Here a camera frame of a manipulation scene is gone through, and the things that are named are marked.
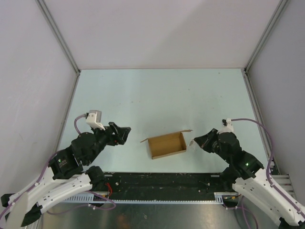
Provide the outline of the brown cardboard box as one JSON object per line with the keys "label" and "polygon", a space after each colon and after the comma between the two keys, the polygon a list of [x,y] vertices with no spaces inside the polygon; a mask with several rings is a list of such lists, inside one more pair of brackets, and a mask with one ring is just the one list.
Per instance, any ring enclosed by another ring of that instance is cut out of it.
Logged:
{"label": "brown cardboard box", "polygon": [[192,132],[192,130],[187,129],[149,137],[142,140],[140,143],[148,142],[151,158],[159,159],[186,152],[187,144],[183,134],[189,132]]}

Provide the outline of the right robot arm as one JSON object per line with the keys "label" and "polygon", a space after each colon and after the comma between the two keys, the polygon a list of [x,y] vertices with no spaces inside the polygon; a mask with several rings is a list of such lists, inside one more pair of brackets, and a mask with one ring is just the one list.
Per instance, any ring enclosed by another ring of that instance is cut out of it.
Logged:
{"label": "right robot arm", "polygon": [[194,138],[205,152],[215,153],[228,167],[220,175],[220,187],[249,199],[280,229],[303,229],[305,208],[272,178],[263,164],[244,151],[233,132],[212,129]]}

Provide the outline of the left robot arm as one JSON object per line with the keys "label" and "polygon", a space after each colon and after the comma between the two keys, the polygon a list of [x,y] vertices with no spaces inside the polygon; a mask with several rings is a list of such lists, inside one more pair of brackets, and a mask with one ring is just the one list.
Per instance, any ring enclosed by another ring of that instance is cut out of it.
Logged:
{"label": "left robot arm", "polygon": [[49,158],[41,174],[29,185],[17,193],[1,196],[4,210],[0,217],[8,219],[24,193],[28,196],[22,227],[37,221],[43,213],[71,196],[103,189],[104,172],[99,166],[92,166],[92,162],[105,147],[124,145],[130,131],[130,127],[110,122],[108,126],[78,134],[69,147]]}

